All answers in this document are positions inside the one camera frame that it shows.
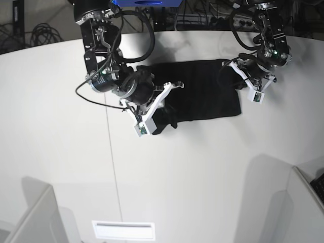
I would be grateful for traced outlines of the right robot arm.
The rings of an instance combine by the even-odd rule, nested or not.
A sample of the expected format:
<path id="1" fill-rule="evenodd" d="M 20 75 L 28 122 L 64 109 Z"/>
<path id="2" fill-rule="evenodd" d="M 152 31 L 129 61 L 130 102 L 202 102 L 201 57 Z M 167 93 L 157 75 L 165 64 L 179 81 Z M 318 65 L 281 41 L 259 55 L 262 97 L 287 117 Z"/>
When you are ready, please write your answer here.
<path id="1" fill-rule="evenodd" d="M 115 109 L 129 112 L 140 124 L 153 116 L 164 104 L 171 90 L 183 88 L 182 82 L 156 85 L 154 75 L 146 67 L 134 70 L 130 65 L 147 59 L 155 47 L 155 34 L 150 20 L 136 10 L 122 10 L 113 1 L 73 1 L 73 14 L 80 27 L 84 45 L 84 61 L 89 84 L 98 93 L 112 92 L 120 98 Z M 136 16 L 149 34 L 148 50 L 140 57 L 125 58 L 119 46 L 126 16 Z"/>

